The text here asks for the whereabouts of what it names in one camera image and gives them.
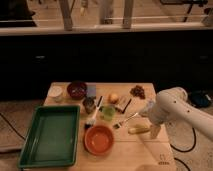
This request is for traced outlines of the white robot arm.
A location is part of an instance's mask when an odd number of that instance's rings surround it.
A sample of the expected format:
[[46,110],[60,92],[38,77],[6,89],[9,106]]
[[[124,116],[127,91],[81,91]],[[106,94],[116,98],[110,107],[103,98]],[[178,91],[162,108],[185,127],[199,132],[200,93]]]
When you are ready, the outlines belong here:
[[160,127],[170,116],[176,116],[213,141],[213,116],[191,106],[187,99],[188,94],[181,87],[159,91],[155,102],[146,109],[149,121]]

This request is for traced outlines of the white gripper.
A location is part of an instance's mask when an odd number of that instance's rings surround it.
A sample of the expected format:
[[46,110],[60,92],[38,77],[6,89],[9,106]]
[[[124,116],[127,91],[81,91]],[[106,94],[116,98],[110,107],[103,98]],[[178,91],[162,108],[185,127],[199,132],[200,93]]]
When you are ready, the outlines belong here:
[[154,103],[153,107],[147,112],[147,114],[149,121],[152,123],[150,126],[150,138],[156,139],[161,130],[160,125],[163,123],[162,110],[156,103]]

